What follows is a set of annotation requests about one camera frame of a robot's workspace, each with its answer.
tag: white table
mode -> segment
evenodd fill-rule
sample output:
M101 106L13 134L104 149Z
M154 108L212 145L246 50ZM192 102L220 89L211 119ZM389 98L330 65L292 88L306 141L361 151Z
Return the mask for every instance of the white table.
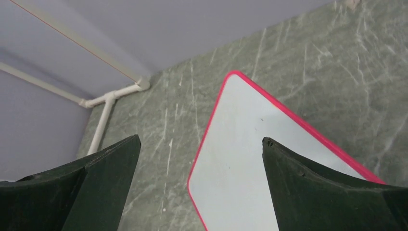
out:
M244 74L227 75L187 182L208 231L277 231L262 161L271 137L347 175L383 183Z

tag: dark green object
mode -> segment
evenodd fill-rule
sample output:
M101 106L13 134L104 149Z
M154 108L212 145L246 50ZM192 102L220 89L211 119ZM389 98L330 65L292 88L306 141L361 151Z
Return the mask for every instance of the dark green object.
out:
M69 164L0 182L0 230L117 230L139 153L134 135Z
M280 231L405 231L408 190L361 180L264 138L263 160Z

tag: pvc pipe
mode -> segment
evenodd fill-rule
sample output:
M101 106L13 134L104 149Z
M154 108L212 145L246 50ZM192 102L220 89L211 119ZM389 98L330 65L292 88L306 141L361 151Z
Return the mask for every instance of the pvc pipe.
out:
M7 72L7 73L9 73L9 74L11 74L11 75L13 75L15 77L20 78L20 79L23 79L23 80L25 80L25 81L27 81L29 83L37 85L37 86L39 86L39 87L41 87L41 88L43 88L45 90L51 91L52 93L55 93L55 94L57 94L59 96L62 96L64 98L66 98L66 99L69 99L69 100L71 100L73 102L76 102L78 105L80 105L82 107L86 107L86 105L85 105L86 100L84 100L82 98L79 98L79 97L77 97L77 96L75 96L75 95L73 95L71 93L68 93L68 92L66 92L64 90L61 90L61 89L59 89L59 88L57 88L57 87L55 87L55 86L53 86L53 85L51 85L49 83L46 83L46 82L44 82L42 80L34 78L31 75L26 74L26 73L24 73L22 71L19 71L19 70L15 69L12 66L9 66L9 65L7 65L5 63L0 63L0 70L2 70L4 72Z
M103 107L102 115L101 118L99 119L99 123L98 126L96 127L95 134L93 136L87 155L97 152L99 144L102 139L103 132L105 131L106 123L108 122L109 114L116 100L116 97L113 92L105 94L105 97L106 97L105 107Z
M122 96L131 94L131 93L134 93L134 92L137 92L137 91L147 90L149 87L150 87L149 81L146 81L146 80L143 79L143 82L141 82L141 83L135 83L134 85L131 85L129 87L126 87L126 88L123 88L123 89L120 89L120 90L116 90L116 91L112 91L112 93L114 94L114 96L116 98L120 98ZM94 107L94 106L96 106L98 104L103 103L105 100L106 100L106 94L103 95L103 96L100 96L100 97L98 97L96 99L93 99L93 100L87 100L85 102L85 106L87 108L91 108L91 107Z

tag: pink trim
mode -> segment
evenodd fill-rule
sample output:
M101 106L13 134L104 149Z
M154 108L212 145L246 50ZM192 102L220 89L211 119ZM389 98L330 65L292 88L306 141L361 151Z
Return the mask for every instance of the pink trim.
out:
M368 169L366 169L364 166L362 166L359 162L357 162L354 158L349 156L347 153L345 153L343 150L341 150L339 147L337 147L333 142L331 142L329 139L324 137L322 134L320 134L316 129L314 129L312 126L310 126L308 123L306 123L304 120L302 120L299 116L297 116L294 112L292 112L289 108L287 108L285 105L283 105L281 102L279 102L277 99L275 99L273 96L271 96L269 93L267 93L264 89L262 89L260 86L258 86L255 82L253 82L250 78L245 76L243 73L240 71L231 71L227 74L227 76L224 79L224 82L222 83L221 90L219 92L219 95L217 97L215 106L213 108L213 111L210 115L210 119L208 121L207 127L205 128L205 132L203 135L203 139L201 140L200 146L198 148L197 155L195 156L194 163L191 167L191 171L189 174L189 177L187 179L187 191L189 193L189 196L191 198L192 204L194 205L195 210L197 211L198 216L200 217L201 222L204 225L204 228L206 231L208 231L203 218L201 217L200 212L198 211L197 205L195 204L191 192L190 192L190 178L192 175L192 172L194 170L195 164L197 162L198 155L200 154L201 147L203 146L205 137L207 136L208 129L211 125L211 121L213 119L214 113L217 109L219 99L221 98L222 92L224 91L225 85L228 81L228 79L233 76L237 75L239 76L242 80L244 80L246 83L248 83L251 87L253 87L256 91L258 91L261 95L263 95L265 98L267 98L273 105L275 105L277 108L279 108L281 111L283 111L288 117L290 117L293 121L295 121L297 124L299 124L304 130L309 132L314 138L316 138L318 141L320 141L324 146L326 146L330 151L332 151L334 154L336 154L340 159L342 159L344 162L346 162L351 168L353 168L356 172L358 172L362 177L364 177L366 180L379 183L379 184L385 184L383 180L378 178L376 175L371 173Z

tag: marble surface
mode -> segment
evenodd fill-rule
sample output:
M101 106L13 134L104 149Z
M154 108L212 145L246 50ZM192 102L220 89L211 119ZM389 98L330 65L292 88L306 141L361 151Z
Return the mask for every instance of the marble surface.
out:
M118 100L102 141L142 142L120 231L204 230L187 177L223 78L240 70L388 184L408 187L408 1L335 2L186 60ZM93 109L78 157L103 105Z

